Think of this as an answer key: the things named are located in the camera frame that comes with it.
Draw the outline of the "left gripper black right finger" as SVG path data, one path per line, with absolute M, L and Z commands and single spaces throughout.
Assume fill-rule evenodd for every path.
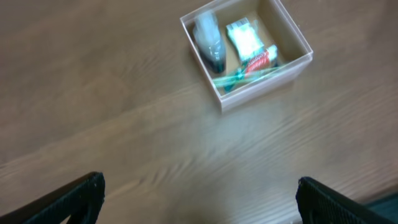
M 397 193 L 360 204 L 311 177 L 302 177 L 295 198 L 303 224 L 397 223 Z

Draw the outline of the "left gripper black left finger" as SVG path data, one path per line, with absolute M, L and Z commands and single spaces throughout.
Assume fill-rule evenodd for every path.
M 95 224 L 105 198 L 101 172 L 90 172 L 53 192 L 1 216 L 1 223 Z

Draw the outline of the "green toothbrush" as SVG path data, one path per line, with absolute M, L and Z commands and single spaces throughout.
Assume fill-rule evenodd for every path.
M 238 84 L 250 83 L 256 80 L 274 77 L 272 73 L 279 70 L 280 68 L 282 67 L 274 66 L 271 68 L 265 68 L 262 70 L 255 70 L 251 72 L 242 72 L 240 69 L 238 69 L 236 72 L 233 72 L 232 75 L 214 78 L 213 84 L 217 88 L 224 88 L 230 91 L 234 88 L 234 86 Z

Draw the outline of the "red green toothpaste tube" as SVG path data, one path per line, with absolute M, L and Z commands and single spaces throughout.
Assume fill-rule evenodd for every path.
M 243 63 L 242 66 L 240 66 L 233 72 L 236 72 L 238 69 L 240 69 L 242 72 L 251 72 L 255 70 L 262 70 L 265 68 L 274 67 L 276 66 L 277 56 L 278 48 L 276 45 L 272 45 L 266 48 L 264 52 L 261 52 L 259 55 L 254 56 L 252 59 L 249 59 L 247 62 Z M 226 93 L 229 93 L 233 89 L 228 91 L 227 89 L 223 88 L 223 90 Z

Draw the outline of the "green soap box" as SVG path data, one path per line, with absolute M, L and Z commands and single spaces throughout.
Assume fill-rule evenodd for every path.
M 256 26 L 247 17 L 226 26 L 227 36 L 238 53 L 241 63 L 262 53 L 265 45 L 257 34 Z

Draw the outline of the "clear bottle with dark liquid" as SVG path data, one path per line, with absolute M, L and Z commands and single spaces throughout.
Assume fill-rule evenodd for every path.
M 215 73 L 226 68 L 226 47 L 213 11 L 203 11 L 195 17 L 193 36 L 203 60 Z

